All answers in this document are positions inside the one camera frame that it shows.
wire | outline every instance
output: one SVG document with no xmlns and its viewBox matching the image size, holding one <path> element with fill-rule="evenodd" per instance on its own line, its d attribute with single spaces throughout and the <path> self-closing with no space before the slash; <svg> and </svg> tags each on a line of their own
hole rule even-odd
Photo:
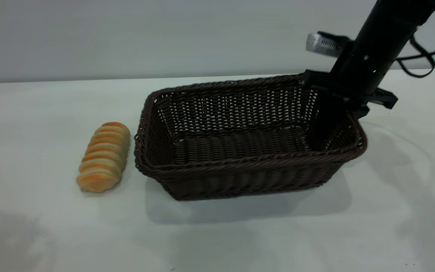
<svg viewBox="0 0 435 272">
<path fill-rule="evenodd" d="M 435 55 L 435 51 L 434 52 L 430 52 L 428 54 L 433 56 L 433 55 Z M 416 59 L 420 59 L 420 58 L 425 57 L 425 56 L 426 55 L 421 54 L 421 55 L 415 55 L 415 56 L 409 56 L 409 57 L 398 57 L 396 60 L 400 60 L 400 61 L 403 61 L 403 60 L 416 60 Z"/>
<path fill-rule="evenodd" d="M 423 48 L 416 41 L 416 37 L 414 36 L 414 34 L 410 38 L 410 44 L 412 45 L 413 48 L 415 48 L 417 51 L 419 51 L 421 53 L 421 55 L 415 55 L 415 56 L 410 56 L 410 57 L 398 57 L 396 60 L 399 63 L 400 67 L 404 70 L 404 72 L 406 74 L 408 74 L 409 76 L 417 77 L 418 79 L 421 79 L 423 77 L 430 75 L 430 73 L 432 73 L 432 71 L 434 71 L 434 68 L 435 68 L 435 60 L 433 58 L 433 55 L 435 55 L 435 51 L 432 53 L 429 53 L 425 48 Z M 415 59 L 420 59 L 422 57 L 425 57 L 429 61 L 430 66 L 431 66 L 430 71 L 426 74 L 413 74 L 404 65 L 404 62 L 403 62 L 404 60 L 415 60 Z"/>
</svg>

wicker basket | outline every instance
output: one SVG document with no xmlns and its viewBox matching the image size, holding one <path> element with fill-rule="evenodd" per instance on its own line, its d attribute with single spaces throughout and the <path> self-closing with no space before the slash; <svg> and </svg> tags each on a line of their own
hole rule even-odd
<svg viewBox="0 0 435 272">
<path fill-rule="evenodd" d="M 357 118 L 301 75 L 166 88 L 146 100 L 135 164 L 176 200 L 308 189 L 366 150 Z"/>
</svg>

white table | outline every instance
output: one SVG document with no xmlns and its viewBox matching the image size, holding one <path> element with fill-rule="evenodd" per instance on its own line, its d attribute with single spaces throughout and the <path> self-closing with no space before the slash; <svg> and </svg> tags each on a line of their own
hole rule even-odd
<svg viewBox="0 0 435 272">
<path fill-rule="evenodd" d="M 80 192 L 104 122 L 134 133 L 152 91 L 253 77 L 0 84 L 0 272 L 435 272 L 435 71 L 388 73 L 399 102 L 321 188 L 177 202 L 130 155 L 119 187 Z"/>
</svg>

bread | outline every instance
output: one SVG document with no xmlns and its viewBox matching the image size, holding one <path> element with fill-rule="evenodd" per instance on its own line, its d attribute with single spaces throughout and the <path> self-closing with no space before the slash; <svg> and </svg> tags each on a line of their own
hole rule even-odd
<svg viewBox="0 0 435 272">
<path fill-rule="evenodd" d="M 118 122 L 98 128 L 87 146 L 76 178 L 82 191 L 100 193 L 120 182 L 130 146 L 130 131 Z"/>
</svg>

white wall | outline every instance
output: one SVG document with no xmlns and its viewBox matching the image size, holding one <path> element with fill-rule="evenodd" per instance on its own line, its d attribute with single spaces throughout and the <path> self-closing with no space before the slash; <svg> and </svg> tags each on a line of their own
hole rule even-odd
<svg viewBox="0 0 435 272">
<path fill-rule="evenodd" d="M 306 52 L 307 34 L 355 38 L 374 3 L 0 0 L 0 81 L 328 70 L 335 59 Z M 417 38 L 435 49 L 435 13 Z M 410 54 L 408 47 L 402 55 Z"/>
</svg>

